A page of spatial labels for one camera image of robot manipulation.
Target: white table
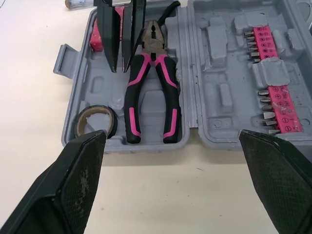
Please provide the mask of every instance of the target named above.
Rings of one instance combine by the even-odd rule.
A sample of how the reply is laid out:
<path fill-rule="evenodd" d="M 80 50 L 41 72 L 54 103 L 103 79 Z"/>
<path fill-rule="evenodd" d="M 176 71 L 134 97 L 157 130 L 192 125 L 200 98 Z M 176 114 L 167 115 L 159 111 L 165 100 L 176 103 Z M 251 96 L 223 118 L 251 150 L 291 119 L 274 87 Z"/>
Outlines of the white table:
<path fill-rule="evenodd" d="M 0 226 L 62 150 L 72 81 L 53 74 L 61 44 L 80 50 L 92 9 L 63 0 L 0 8 Z M 202 146 L 104 157 L 86 234 L 276 234 L 242 152 Z"/>

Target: tape roll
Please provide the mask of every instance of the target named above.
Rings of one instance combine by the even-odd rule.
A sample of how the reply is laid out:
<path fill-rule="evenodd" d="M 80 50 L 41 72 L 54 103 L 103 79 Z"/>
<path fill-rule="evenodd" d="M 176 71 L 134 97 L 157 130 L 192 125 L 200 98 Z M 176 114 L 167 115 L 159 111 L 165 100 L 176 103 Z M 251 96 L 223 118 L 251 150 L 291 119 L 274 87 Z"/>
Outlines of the tape roll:
<path fill-rule="evenodd" d="M 79 137 L 83 135 L 84 129 L 87 125 L 88 118 L 94 114 L 99 114 L 99 113 L 109 116 L 109 126 L 107 129 L 105 129 L 107 132 L 107 138 L 109 139 L 112 136 L 114 136 L 116 134 L 117 126 L 118 126 L 117 116 L 115 112 L 107 106 L 93 105 L 93 106 L 88 106 L 87 108 L 85 108 L 77 116 L 77 120 L 75 123 L 75 130 L 74 130 L 75 137 Z"/>

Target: metal bit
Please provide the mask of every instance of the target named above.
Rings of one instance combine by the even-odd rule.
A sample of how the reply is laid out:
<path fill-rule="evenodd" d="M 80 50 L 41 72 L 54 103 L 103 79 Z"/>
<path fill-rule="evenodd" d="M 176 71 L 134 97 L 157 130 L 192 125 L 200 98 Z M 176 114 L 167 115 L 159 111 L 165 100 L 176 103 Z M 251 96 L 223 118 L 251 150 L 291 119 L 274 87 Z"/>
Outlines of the metal bit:
<path fill-rule="evenodd" d="M 275 113 L 274 112 L 264 112 L 263 117 L 264 117 L 264 119 L 274 118 Z"/>
<path fill-rule="evenodd" d="M 262 110 L 263 111 L 271 111 L 271 110 L 273 110 L 273 107 L 271 105 L 263 106 Z"/>
<path fill-rule="evenodd" d="M 250 57 L 251 58 L 258 58 L 258 57 L 260 57 L 260 53 L 259 52 L 251 52 Z"/>
<path fill-rule="evenodd" d="M 252 41 L 254 41 L 254 40 L 255 40 L 255 37 L 247 37 L 246 39 L 247 39 L 247 40 L 252 40 Z"/>
<path fill-rule="evenodd" d="M 261 101 L 262 103 L 269 103 L 269 102 L 271 102 L 271 98 L 266 97 L 266 98 L 261 99 L 260 101 Z"/>
<path fill-rule="evenodd" d="M 251 48 L 248 48 L 248 51 L 250 51 L 250 52 L 258 51 L 258 48 L 257 47 L 251 47 Z"/>
<path fill-rule="evenodd" d="M 281 131 L 278 130 L 278 129 L 269 130 L 269 134 L 270 134 L 270 135 L 275 135 L 275 134 L 278 134 L 278 133 L 281 133 Z"/>
<path fill-rule="evenodd" d="M 267 121 L 265 122 L 267 124 L 267 126 L 271 126 L 271 125 L 277 125 L 277 121 L 272 120 L 272 121 Z"/>
<path fill-rule="evenodd" d="M 267 96 L 269 95 L 269 91 L 268 90 L 261 90 L 258 92 L 259 96 Z"/>
<path fill-rule="evenodd" d="M 244 35 L 245 36 L 252 36 L 252 35 L 254 35 L 254 32 L 246 32 L 246 33 L 244 33 Z"/>
<path fill-rule="evenodd" d="M 257 43 L 256 42 L 248 42 L 247 45 L 248 46 L 254 46 L 254 45 L 257 45 Z"/>

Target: pink and black handle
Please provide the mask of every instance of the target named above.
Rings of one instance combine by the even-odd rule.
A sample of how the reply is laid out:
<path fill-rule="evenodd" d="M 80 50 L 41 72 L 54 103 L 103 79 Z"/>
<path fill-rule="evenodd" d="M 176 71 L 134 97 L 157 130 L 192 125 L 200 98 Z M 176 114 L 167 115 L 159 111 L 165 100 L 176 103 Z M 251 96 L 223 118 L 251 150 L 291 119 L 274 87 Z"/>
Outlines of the pink and black handle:
<path fill-rule="evenodd" d="M 151 68 L 152 59 L 148 54 L 135 55 L 131 62 L 130 79 L 125 95 L 125 124 L 127 142 L 137 144 L 141 141 L 138 120 L 138 98 L 142 85 Z"/>
<path fill-rule="evenodd" d="M 164 127 L 165 144 L 177 143 L 181 120 L 178 83 L 176 80 L 176 62 L 167 55 L 160 55 L 155 60 L 155 67 L 166 100 L 166 119 Z"/>
<path fill-rule="evenodd" d="M 136 55 L 131 63 L 130 80 L 125 95 L 125 125 L 127 142 L 137 144 L 141 141 L 138 119 L 138 98 L 142 85 L 151 68 L 152 60 L 148 54 Z M 167 55 L 155 60 L 156 71 L 166 99 L 166 119 L 164 143 L 177 143 L 181 108 L 176 81 L 176 62 Z"/>

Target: plastic tray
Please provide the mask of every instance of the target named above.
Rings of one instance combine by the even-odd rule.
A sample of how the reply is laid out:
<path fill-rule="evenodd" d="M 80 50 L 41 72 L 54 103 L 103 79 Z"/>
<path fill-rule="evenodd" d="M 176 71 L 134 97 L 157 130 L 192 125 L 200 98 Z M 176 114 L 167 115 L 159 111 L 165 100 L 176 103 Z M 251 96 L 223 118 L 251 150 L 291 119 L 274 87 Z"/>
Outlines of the plastic tray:
<path fill-rule="evenodd" d="M 146 22 L 158 19 L 171 1 L 148 2 Z M 125 138 L 123 104 L 129 73 L 108 67 L 104 52 L 89 46 L 96 10 L 91 12 L 82 49 L 62 45 L 54 72 L 73 80 L 72 93 L 62 134 L 65 145 L 74 136 L 75 117 L 85 107 L 111 107 L 118 117 L 116 135 L 107 140 L 105 151 L 162 151 L 181 148 L 190 128 L 198 128 L 207 146 L 238 149 L 241 129 L 267 133 L 263 124 L 259 90 L 269 84 L 288 84 L 303 133 L 277 134 L 295 146 L 312 146 L 312 37 L 293 0 L 189 0 L 163 26 L 168 55 L 177 61 L 182 112 L 179 142 L 162 142 L 165 99 L 152 67 L 139 98 L 140 144 Z M 248 60 L 242 34 L 252 27 L 269 25 L 283 61 L 253 64 Z M 103 128 L 100 116 L 88 120 L 92 129 Z"/>

